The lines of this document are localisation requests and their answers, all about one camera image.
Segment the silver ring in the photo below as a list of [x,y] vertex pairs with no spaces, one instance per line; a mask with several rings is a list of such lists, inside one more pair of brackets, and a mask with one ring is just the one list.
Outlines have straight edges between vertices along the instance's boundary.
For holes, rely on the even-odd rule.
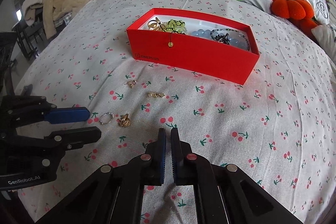
[[[108,122],[103,122],[103,121],[102,121],[102,118],[103,118],[105,115],[110,115],[110,120],[109,120]],[[114,115],[113,115],[112,113],[108,112],[108,113],[105,113],[104,115],[102,115],[102,116],[99,118],[99,122],[100,122],[100,124],[108,124],[108,123],[110,123],[113,119],[114,119]]]

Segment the silver screw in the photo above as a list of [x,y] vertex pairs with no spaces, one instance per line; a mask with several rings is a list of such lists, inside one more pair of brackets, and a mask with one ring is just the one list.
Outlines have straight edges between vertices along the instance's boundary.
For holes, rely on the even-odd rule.
[[44,159],[44,160],[42,161],[42,165],[45,166],[45,167],[49,166],[49,165],[50,165],[50,160],[48,160],[48,159]]
[[187,159],[188,160],[196,160],[197,156],[194,153],[190,153],[187,155]]
[[111,166],[109,166],[109,165],[104,165],[104,166],[102,166],[102,167],[100,168],[100,171],[101,171],[102,173],[108,173],[109,171],[111,171]]
[[151,159],[151,155],[149,155],[149,154],[142,154],[141,157],[140,157],[140,159],[142,159],[142,160],[150,160]]
[[236,165],[234,165],[234,164],[228,164],[228,165],[226,166],[226,168],[227,168],[230,172],[235,172],[235,171],[238,170],[238,167],[237,167]]
[[57,135],[55,136],[54,140],[60,142],[62,140],[62,137]]

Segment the cherry print bed sheet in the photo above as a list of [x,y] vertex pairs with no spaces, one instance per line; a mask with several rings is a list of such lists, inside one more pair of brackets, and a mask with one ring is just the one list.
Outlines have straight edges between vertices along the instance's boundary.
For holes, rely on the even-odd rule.
[[[136,61],[126,28],[152,7],[197,10],[251,25],[260,59],[244,85],[196,71]],[[103,164],[126,164],[164,127],[216,165],[237,164],[304,223],[335,203],[336,130],[334,64],[286,20],[235,0],[92,0],[41,53],[18,85],[58,107],[85,106],[87,122],[20,128],[43,137],[59,129],[98,126],[101,139],[68,151],[57,180],[19,191],[38,220]],[[125,83],[137,79],[131,89]],[[150,98],[150,91],[164,98]],[[129,113],[131,126],[112,112]],[[173,184],[169,143],[165,184],[145,187],[141,223],[196,223],[191,187]]]

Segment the open red cardboard box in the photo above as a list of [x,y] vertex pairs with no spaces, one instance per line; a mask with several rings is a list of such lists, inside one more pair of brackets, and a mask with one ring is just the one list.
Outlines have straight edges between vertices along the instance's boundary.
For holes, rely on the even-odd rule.
[[[207,24],[213,23],[215,26],[213,29],[217,29],[218,25],[224,25],[224,28],[240,30],[246,33],[250,51],[187,34],[148,30],[147,22],[155,17],[160,19],[160,15],[175,20],[189,18]],[[186,28],[188,33],[191,33],[187,22]],[[130,25],[126,31],[134,59],[196,71],[240,85],[245,83],[259,59],[257,44],[249,25],[206,13],[153,8]]]

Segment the bright light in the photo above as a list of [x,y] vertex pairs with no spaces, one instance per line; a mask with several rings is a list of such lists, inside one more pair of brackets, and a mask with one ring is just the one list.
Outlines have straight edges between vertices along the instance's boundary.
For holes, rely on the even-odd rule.
[[22,14],[20,10],[16,11],[16,16],[17,16],[17,20],[20,21],[22,18]]

